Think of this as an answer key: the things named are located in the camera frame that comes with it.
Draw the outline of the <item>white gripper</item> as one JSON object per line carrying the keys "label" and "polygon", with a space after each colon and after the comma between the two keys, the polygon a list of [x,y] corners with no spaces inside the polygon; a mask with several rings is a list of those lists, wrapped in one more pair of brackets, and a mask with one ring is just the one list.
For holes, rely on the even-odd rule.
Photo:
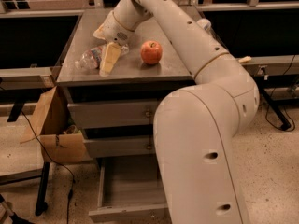
{"label": "white gripper", "polygon": [[114,68],[115,63],[121,56],[121,46],[129,43],[133,32],[124,28],[115,18],[114,12],[110,11],[101,24],[94,32],[93,36],[97,39],[106,40],[102,59],[100,62],[99,74],[101,77],[108,76]]}

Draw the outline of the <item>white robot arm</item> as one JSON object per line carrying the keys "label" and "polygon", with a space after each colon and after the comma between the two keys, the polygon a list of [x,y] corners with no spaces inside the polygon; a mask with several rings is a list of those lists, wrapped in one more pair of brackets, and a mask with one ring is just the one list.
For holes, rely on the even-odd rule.
{"label": "white robot arm", "polygon": [[149,17],[194,80],[168,94],[153,121],[172,224],[250,224],[232,139],[253,120],[259,92],[238,60],[172,0],[120,0],[94,33],[107,42],[100,72],[111,72],[122,46]]}

